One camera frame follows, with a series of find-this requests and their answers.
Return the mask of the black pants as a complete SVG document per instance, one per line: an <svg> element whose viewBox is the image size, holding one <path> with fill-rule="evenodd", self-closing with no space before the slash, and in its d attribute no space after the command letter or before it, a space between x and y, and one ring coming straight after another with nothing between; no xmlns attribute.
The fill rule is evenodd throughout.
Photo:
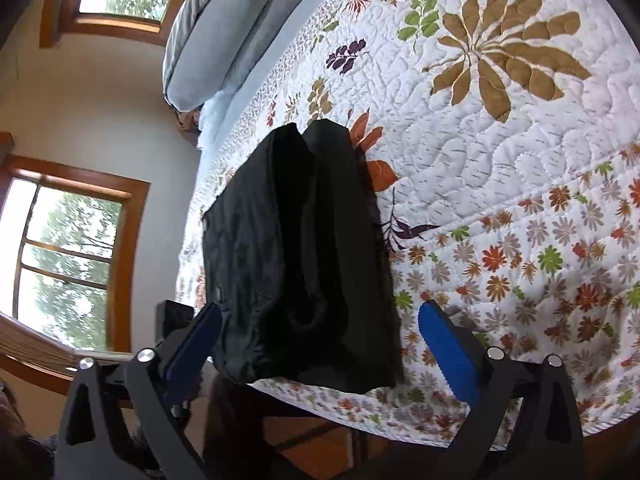
<svg viewBox="0 0 640 480"><path fill-rule="evenodd" d="M390 262L366 160L345 127L272 130L203 221L221 375L347 393L396 384Z"/></svg>

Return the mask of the wooden framed side window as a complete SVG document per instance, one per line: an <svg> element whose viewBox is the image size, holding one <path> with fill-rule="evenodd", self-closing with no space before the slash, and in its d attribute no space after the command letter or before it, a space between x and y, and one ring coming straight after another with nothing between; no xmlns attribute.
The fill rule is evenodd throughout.
<svg viewBox="0 0 640 480"><path fill-rule="evenodd" d="M91 352L131 349L148 182L10 155L1 165L1 366L64 394Z"/></svg>

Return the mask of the light blue folded duvet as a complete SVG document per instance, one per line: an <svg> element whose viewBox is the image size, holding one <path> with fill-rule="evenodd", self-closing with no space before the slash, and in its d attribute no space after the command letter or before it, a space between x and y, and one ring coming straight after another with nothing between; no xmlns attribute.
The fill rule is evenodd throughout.
<svg viewBox="0 0 640 480"><path fill-rule="evenodd" d="M163 62L163 94L179 112L239 90L303 0L184 0Z"/></svg>

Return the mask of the floral quilted bedspread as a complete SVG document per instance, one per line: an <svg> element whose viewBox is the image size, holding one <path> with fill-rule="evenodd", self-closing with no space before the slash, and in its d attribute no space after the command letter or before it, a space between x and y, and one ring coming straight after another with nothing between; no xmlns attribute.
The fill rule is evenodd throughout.
<svg viewBox="0 0 640 480"><path fill-rule="evenodd" d="M203 113L177 299L204 304L201 218L273 128L328 118L366 151L405 382L258 389L378 436L445 445L457 401L420 338L433 299L515 359L560 356L582 429L639 408L639 52L606 0L304 0Z"/></svg>

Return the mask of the light blue bed sheet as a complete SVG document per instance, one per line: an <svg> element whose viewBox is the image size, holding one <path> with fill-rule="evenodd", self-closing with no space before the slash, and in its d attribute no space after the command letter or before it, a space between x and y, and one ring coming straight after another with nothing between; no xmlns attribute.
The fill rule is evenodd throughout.
<svg viewBox="0 0 640 480"><path fill-rule="evenodd" d="M272 0L262 12L254 32L241 48L222 88L202 109L198 126L201 150L196 178L202 180L212 166L248 103L323 0Z"/></svg>

